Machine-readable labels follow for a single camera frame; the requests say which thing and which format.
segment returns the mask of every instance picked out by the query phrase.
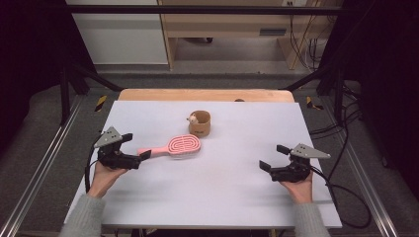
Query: human hand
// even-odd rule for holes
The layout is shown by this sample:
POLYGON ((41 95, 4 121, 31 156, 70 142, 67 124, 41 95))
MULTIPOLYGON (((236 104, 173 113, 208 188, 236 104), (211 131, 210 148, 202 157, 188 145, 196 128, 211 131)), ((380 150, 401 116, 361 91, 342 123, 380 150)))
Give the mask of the human hand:
POLYGON ((280 182, 289 191, 293 202, 296 204, 312 203, 312 182, 313 172, 311 171, 307 178, 303 181, 296 183, 292 182, 280 182))
POLYGON ((126 172, 127 169, 112 170, 102 165, 101 162, 96 162, 95 176, 87 195, 92 198, 102 198, 117 178, 126 172))

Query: pink hairbrush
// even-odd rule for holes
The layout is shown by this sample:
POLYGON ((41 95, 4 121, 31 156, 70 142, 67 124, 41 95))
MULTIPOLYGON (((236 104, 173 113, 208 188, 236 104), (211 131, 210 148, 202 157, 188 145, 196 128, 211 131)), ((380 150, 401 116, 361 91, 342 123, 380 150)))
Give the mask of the pink hairbrush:
POLYGON ((153 148, 139 148, 137 154, 151 150, 151 157, 169 154, 171 156, 186 155, 201 149, 200 140, 191 134, 173 137, 166 146, 153 148))

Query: robotic hand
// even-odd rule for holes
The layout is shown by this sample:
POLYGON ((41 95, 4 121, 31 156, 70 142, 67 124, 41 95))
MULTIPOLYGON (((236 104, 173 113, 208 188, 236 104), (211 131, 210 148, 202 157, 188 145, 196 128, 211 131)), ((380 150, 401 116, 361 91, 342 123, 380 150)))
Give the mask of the robotic hand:
POLYGON ((304 144, 297 145, 294 149, 289 149, 282 145, 277 145, 277 151, 285 155, 290 155, 291 163, 286 167, 272 168, 263 161, 259 161, 259 167, 268 172, 272 181, 288 181, 296 183, 303 181, 310 174, 310 158, 330 158, 329 154, 323 153, 304 144))
POLYGON ((121 145, 132 140, 132 133, 120 135, 112 126, 99 138, 94 145, 99 148, 98 161, 111 169, 135 169, 139 164, 150 158, 151 150, 145 151, 139 156, 125 155, 122 153, 121 145))

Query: sleeve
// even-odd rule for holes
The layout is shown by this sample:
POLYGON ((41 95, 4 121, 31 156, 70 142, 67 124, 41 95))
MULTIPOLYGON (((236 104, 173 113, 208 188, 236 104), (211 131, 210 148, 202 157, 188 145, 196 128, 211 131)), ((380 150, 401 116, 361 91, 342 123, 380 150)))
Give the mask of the sleeve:
POLYGON ((297 237, 329 237, 324 227, 320 210, 314 203, 296 204, 295 208, 295 236, 297 237))
POLYGON ((105 201, 83 195, 78 200, 59 237, 99 237, 102 231, 102 214, 105 201))

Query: brown cup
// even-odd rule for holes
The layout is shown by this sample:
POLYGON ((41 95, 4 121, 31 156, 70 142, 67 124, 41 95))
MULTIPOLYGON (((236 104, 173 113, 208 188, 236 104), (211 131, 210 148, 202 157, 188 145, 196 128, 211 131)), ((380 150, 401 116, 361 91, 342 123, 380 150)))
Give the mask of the brown cup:
POLYGON ((189 133, 197 137, 203 137, 210 134, 210 113, 206 111, 194 111, 191 115, 195 114, 198 123, 189 124, 189 133))

